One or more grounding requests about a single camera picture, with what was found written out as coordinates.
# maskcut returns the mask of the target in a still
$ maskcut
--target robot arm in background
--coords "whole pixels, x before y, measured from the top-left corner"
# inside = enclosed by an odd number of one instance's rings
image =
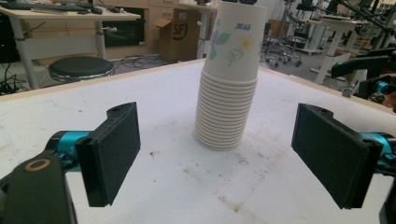
[[[396,71],[396,48],[372,50],[358,55],[356,59],[337,63],[332,67],[332,77],[341,77],[362,69],[368,70],[368,78],[359,83],[356,96],[369,99],[374,93],[388,95],[396,91],[396,86],[391,84],[391,76],[380,76],[384,69]]]

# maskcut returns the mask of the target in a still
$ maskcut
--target white paper cup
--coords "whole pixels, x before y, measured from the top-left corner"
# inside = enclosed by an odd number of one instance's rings
[[[246,123],[246,119],[248,116],[244,116],[241,119],[222,119],[218,116],[213,116],[209,113],[206,113],[203,111],[201,108],[197,109],[197,113],[204,118],[205,120],[210,121],[213,124],[218,124],[218,125],[225,125],[225,126],[235,126],[235,125],[241,125]]]
[[[218,105],[230,105],[230,106],[251,105],[251,102],[253,100],[253,98],[250,97],[250,99],[247,98],[247,99],[240,100],[240,101],[227,102],[227,101],[224,101],[224,100],[218,98],[216,95],[211,94],[210,92],[206,92],[204,90],[200,90],[199,94],[202,97],[208,99],[210,102],[213,102]]]
[[[219,116],[222,118],[226,118],[226,119],[239,119],[241,117],[244,117],[248,114],[249,109],[246,109],[244,111],[241,111],[238,114],[227,114],[227,111],[222,111],[222,110],[214,110],[213,108],[209,108],[204,104],[201,104],[201,102],[198,103],[198,107],[203,109],[206,113],[215,115],[215,116]]]
[[[257,78],[267,8],[220,1],[204,70],[229,81]]]
[[[209,148],[209,149],[214,149],[214,150],[231,150],[236,148],[239,145],[240,140],[235,141],[232,144],[228,145],[218,145],[216,143],[207,141],[206,139],[203,139],[199,134],[195,133],[195,139],[197,140],[198,143],[200,143],[203,147]]]
[[[218,134],[223,134],[223,135],[235,135],[242,133],[245,129],[244,127],[240,127],[239,129],[227,129],[227,128],[220,128],[220,127],[215,127],[208,123],[207,120],[201,119],[199,116],[196,116],[195,119],[196,123],[200,123],[203,129],[208,130],[211,133],[218,133]]]
[[[242,135],[241,135],[241,136],[239,136],[239,137],[237,137],[237,138],[235,138],[235,139],[233,139],[233,140],[231,140],[231,141],[224,141],[224,142],[222,142],[222,141],[214,141],[214,140],[211,140],[211,139],[205,137],[204,135],[202,135],[202,134],[201,134],[199,131],[197,131],[197,130],[195,130],[195,134],[198,135],[199,138],[200,138],[201,140],[203,140],[206,144],[208,144],[208,145],[214,145],[214,146],[216,146],[216,147],[233,146],[233,145],[235,145],[236,143],[238,143],[238,142],[241,140],[241,138],[242,138]]]
[[[201,75],[209,78],[212,81],[215,81],[217,83],[227,85],[227,86],[235,86],[235,87],[249,87],[252,85],[256,85],[258,79],[254,79],[251,81],[230,81],[230,80],[225,80],[225,79],[220,79],[217,77],[213,77],[210,74],[208,74],[204,69],[202,69]]]
[[[202,104],[200,104],[200,106],[198,106],[198,109],[200,109],[202,112],[206,113],[208,116],[213,116],[214,119],[219,119],[219,120],[228,120],[228,119],[241,120],[248,116],[248,111],[245,113],[242,113],[242,114],[237,114],[237,115],[227,115],[227,114],[213,111]]]
[[[222,111],[240,112],[250,108],[250,105],[219,105],[210,100],[207,100],[205,97],[203,97],[202,94],[198,96],[198,101],[205,103],[206,105],[208,105],[209,108],[216,108]]]
[[[214,88],[226,90],[226,91],[252,91],[256,89],[256,83],[250,86],[231,86],[213,81],[212,79],[204,75],[201,75],[201,82],[205,82]]]
[[[234,97],[230,97],[230,95],[225,97],[225,96],[220,96],[218,94],[215,94],[215,93],[213,93],[213,91],[207,91],[206,88],[201,88],[199,90],[199,93],[204,94],[204,95],[210,97],[211,99],[222,101],[224,103],[244,103],[244,102],[249,102],[249,101],[253,100],[253,94],[251,94],[250,96],[245,97],[245,98],[234,98]]]
[[[229,95],[232,95],[231,97],[234,97],[236,95],[246,97],[247,95],[250,95],[250,94],[254,93],[254,91],[256,90],[256,88],[252,88],[250,90],[245,90],[245,91],[243,91],[243,90],[226,90],[226,89],[214,86],[214,85],[206,82],[204,79],[201,79],[200,83],[205,85],[206,87],[208,87],[212,91],[223,93],[223,94],[229,94]]]
[[[207,84],[207,83],[204,83],[204,82],[200,83],[200,89],[204,89],[206,92],[210,92],[211,94],[214,94],[214,95],[217,95],[217,96],[222,96],[222,97],[226,97],[226,98],[233,98],[235,100],[246,99],[246,98],[254,96],[254,91],[251,92],[251,93],[244,93],[244,94],[221,92],[221,91],[217,90],[215,87],[210,86],[210,84]]]
[[[237,131],[237,132],[233,132],[233,133],[224,133],[224,132],[214,131],[208,127],[205,127],[200,120],[196,121],[195,126],[196,126],[196,128],[199,128],[200,130],[206,132],[206,134],[209,134],[211,136],[218,136],[221,139],[230,138],[230,137],[234,138],[235,136],[238,136],[243,133],[241,131]]]
[[[228,144],[230,144],[230,142],[233,142],[241,138],[243,134],[243,133],[238,133],[235,135],[224,135],[224,134],[211,133],[206,131],[204,128],[201,128],[201,126],[199,125],[195,126],[195,131],[198,132],[204,139],[214,142],[228,143]]]

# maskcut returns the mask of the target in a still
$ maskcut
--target chair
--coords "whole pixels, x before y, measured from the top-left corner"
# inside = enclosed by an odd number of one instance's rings
[[[49,65],[49,75],[61,82],[76,82],[114,74],[114,64],[101,58],[77,56],[60,59]]]
[[[288,14],[288,17],[290,19],[290,22],[293,23],[294,30],[298,24],[302,23],[298,18],[293,16],[292,12]],[[297,44],[304,44],[305,42],[306,38],[297,35],[289,35],[287,39],[286,49],[284,49],[281,57],[279,58],[280,61],[283,61],[283,64],[286,64],[287,62],[291,62],[292,59],[296,59],[295,66],[300,66],[303,62],[301,61],[300,54],[297,54],[295,52],[295,48]]]
[[[278,40],[276,38],[269,37],[271,23],[265,23],[264,27],[264,38],[262,40],[262,58],[269,64],[274,62],[273,66],[278,67],[278,57],[275,56],[271,50],[274,49],[274,46],[278,44]]]

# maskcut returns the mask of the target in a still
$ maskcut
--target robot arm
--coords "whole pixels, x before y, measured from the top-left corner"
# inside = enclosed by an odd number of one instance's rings
[[[92,132],[57,132],[0,180],[0,223],[77,223],[65,173],[80,168],[90,206],[112,204],[140,150],[136,103],[107,111]]]
[[[291,146],[340,208],[361,208],[374,173],[396,176],[396,138],[356,133],[333,112],[299,104]],[[379,218],[396,224],[396,180]]]

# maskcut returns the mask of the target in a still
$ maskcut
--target cardboard box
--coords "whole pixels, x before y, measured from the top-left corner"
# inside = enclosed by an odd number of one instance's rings
[[[171,21],[158,18],[153,24],[160,27],[160,58],[169,63],[196,59],[200,20],[198,11],[177,8]]]
[[[282,21],[278,20],[269,20],[268,23],[271,24],[270,26],[270,32],[269,36],[272,38],[277,38],[279,30],[280,30],[280,24]],[[288,30],[289,30],[290,22],[286,21],[285,26],[283,27],[283,32],[282,32],[282,38],[286,38]]]

